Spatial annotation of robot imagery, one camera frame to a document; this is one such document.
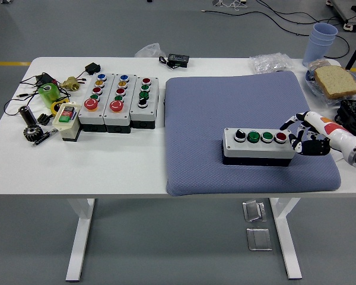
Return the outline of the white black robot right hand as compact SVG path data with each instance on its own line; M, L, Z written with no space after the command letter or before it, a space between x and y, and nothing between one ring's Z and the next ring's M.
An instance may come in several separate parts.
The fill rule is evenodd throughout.
M292 148L304 156L324 156L330 149L340 151L349 164L356 163L356 136L322 115L308 111L297 113L287 120L280 130L301 121L297 135L290 134Z

